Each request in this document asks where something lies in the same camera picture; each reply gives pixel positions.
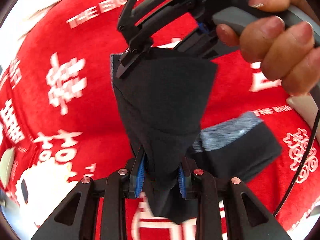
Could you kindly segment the right hand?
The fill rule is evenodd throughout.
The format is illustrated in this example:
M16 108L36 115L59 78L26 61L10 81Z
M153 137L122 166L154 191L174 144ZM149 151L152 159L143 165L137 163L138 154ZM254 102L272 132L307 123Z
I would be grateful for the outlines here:
M249 0L248 4L273 14L294 5L319 22L306 0ZM249 24L241 36L225 24L218 25L216 33L226 45L239 46L245 61L259 61L265 77L281 80L282 87L292 96L310 92L319 81L319 49L314 47L309 22L286 29L282 19L272 16Z

